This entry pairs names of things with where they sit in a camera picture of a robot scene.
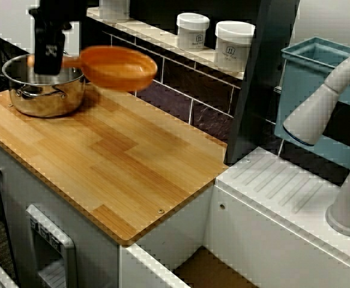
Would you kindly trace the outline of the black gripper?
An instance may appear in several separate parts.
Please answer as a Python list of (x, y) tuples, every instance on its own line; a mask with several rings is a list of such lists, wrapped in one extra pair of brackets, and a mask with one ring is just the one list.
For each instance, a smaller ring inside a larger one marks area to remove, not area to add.
[(65, 35), (71, 22), (86, 17), (86, 1), (45, 0), (39, 6), (30, 8), (29, 14), (35, 20), (34, 72), (41, 75), (57, 75), (61, 69), (64, 54)]

